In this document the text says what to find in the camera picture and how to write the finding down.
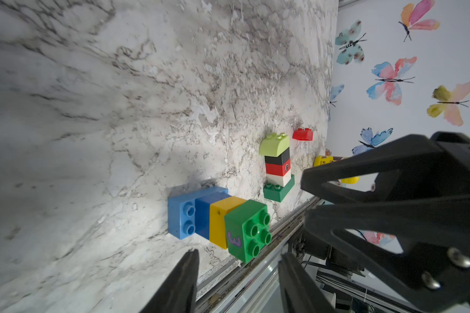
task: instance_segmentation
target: black lego brick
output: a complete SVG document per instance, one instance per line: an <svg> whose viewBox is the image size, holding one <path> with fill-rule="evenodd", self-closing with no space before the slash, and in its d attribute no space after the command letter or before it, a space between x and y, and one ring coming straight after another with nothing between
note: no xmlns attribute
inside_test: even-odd
<svg viewBox="0 0 470 313"><path fill-rule="evenodd" d="M289 153L289 148L287 148L281 155L278 157L267 157L265 156L265 163L268 164L276 164L276 165L283 165L291 158L291 154Z"/></svg>

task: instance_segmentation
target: light blue lego brick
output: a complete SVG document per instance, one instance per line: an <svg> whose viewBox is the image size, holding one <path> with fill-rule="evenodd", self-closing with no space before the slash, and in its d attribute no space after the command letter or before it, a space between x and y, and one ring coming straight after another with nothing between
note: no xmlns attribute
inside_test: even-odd
<svg viewBox="0 0 470 313"><path fill-rule="evenodd" d="M216 192L195 200L195 232L209 239L210 205L231 197L226 192Z"/></svg>
<svg viewBox="0 0 470 313"><path fill-rule="evenodd" d="M213 186L211 188L193 191L181 196L169 198L168 224L169 234L184 239L195 232L195 199L212 193L228 193L228 189Z"/></svg>

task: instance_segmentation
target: yellow butterfly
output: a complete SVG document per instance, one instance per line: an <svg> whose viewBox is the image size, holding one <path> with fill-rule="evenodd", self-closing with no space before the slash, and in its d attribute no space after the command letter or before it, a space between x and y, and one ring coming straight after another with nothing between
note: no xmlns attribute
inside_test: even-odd
<svg viewBox="0 0 470 313"><path fill-rule="evenodd" d="M460 110L458 109L458 104L468 107L463 103L467 101L463 100L470 93L470 82L464 84L457 84L453 92L447 90L446 87L440 85L437 89L433 91L432 97L440 100L437 104L432 104L427 110L427 114L431 117L437 117L442 112L444 112L444 118L447 122L456 125L462 126L463 120L461 118Z"/></svg>

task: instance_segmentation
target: dark green lego brick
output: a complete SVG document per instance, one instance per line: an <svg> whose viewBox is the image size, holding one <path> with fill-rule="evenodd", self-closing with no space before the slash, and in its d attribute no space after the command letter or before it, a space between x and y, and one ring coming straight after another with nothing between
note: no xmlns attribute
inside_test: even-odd
<svg viewBox="0 0 470 313"><path fill-rule="evenodd" d="M293 186L294 175L291 175L291 180L287 183L287 185L285 185L285 187L272 185L269 183L266 184L266 186L263 188L263 194L265 195L265 199L282 202Z"/></svg>
<svg viewBox="0 0 470 313"><path fill-rule="evenodd" d="M225 216L226 241L231 255L249 262L272 241L266 204L247 200Z"/></svg>

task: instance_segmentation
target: blue butterfly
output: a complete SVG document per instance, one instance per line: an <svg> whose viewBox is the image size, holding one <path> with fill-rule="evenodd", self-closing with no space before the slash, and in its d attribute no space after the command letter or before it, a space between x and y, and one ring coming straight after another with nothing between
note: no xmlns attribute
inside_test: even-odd
<svg viewBox="0 0 470 313"><path fill-rule="evenodd" d="M333 101L336 99L336 97L343 91L343 88L345 88L344 84L338 85L336 87L331 88L331 100L329 100L329 104L331 104L333 107L336 107L333 103L336 103L336 101ZM329 122L331 121L331 106L327 108L327 114L329 115Z"/></svg>
<svg viewBox="0 0 470 313"><path fill-rule="evenodd" d="M357 155L359 153L363 153L373 149L374 147L385 141L385 139L391 135L392 131L393 128L390 128L389 130L385 130L384 132L377 133L373 136L371 128L363 128L360 132L360 136L362 137L362 139L364 139L365 143L359 140L362 145L352 149L353 155Z"/></svg>
<svg viewBox="0 0 470 313"><path fill-rule="evenodd" d="M365 34L354 41L354 39L359 35L361 28L362 22L360 20L355 21L350 29L345 29L339 33L338 37L336 37L336 41L334 43L337 46L343 46L339 48L339 50L343 51L339 53L336 62L346 65L349 64L352 59L354 59L357 63L364 61L364 50L358 43L360 41L366 41L366 39L362 39Z"/></svg>

